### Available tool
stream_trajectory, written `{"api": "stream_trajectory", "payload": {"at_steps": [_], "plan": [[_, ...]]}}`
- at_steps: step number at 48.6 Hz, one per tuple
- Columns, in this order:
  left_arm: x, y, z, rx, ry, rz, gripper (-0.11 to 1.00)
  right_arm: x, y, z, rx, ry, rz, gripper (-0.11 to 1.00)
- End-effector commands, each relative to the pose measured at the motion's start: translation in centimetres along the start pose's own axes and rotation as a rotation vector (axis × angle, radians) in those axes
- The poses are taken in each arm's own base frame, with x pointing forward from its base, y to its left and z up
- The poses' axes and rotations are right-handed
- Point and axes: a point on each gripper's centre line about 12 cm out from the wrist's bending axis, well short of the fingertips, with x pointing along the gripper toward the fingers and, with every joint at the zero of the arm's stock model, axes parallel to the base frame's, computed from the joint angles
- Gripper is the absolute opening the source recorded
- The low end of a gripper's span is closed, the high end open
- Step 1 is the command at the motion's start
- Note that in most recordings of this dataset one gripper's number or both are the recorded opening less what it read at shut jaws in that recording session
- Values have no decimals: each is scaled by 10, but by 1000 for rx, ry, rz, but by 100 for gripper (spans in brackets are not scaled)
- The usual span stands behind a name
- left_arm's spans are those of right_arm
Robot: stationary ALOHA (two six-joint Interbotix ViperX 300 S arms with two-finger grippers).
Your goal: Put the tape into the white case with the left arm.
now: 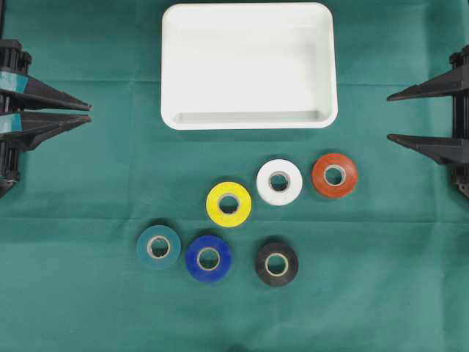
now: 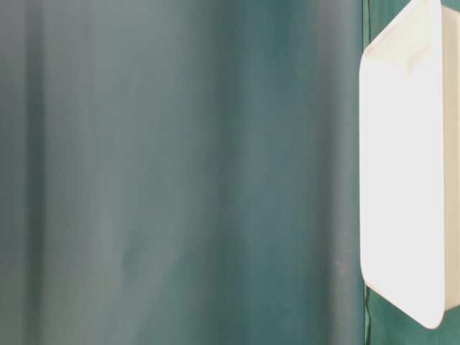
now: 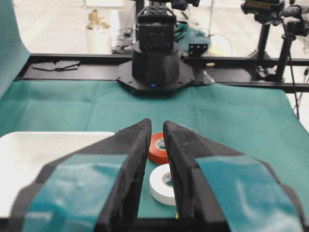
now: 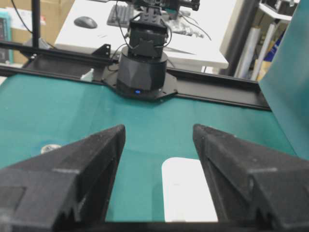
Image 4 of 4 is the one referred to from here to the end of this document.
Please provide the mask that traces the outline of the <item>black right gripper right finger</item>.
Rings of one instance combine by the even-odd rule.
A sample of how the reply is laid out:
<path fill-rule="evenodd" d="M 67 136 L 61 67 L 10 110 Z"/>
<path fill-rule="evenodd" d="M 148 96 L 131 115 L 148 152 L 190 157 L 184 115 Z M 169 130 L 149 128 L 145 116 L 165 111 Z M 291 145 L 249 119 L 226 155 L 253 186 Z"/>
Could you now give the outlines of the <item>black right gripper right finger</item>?
<path fill-rule="evenodd" d="M 309 227 L 309 162 L 201 124 L 193 141 L 220 220 Z"/>

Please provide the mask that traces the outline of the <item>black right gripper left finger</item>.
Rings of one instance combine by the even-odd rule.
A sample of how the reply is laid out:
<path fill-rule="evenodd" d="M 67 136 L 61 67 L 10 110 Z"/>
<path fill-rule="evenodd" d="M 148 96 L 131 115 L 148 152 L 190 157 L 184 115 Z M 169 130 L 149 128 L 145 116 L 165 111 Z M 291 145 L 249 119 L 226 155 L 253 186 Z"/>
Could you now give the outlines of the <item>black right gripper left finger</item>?
<path fill-rule="evenodd" d="M 126 141 L 120 124 L 0 171 L 2 229 L 74 229 L 103 221 Z"/>

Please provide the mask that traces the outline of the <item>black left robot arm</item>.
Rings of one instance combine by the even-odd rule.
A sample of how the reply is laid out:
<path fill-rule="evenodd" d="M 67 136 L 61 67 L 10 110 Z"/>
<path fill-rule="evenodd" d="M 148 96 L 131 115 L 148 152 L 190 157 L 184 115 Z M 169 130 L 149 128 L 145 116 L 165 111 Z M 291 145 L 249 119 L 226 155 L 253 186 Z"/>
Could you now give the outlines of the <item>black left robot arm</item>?
<path fill-rule="evenodd" d="M 172 38 L 171 28 L 162 18 L 162 10 L 179 11 L 181 6 L 199 9 L 198 0 L 131 0 L 142 7 L 130 20 L 129 43 L 121 51 L 116 89 L 125 96 L 145 100 L 174 95 L 177 78 L 167 73 L 168 57 L 163 49 Z"/>

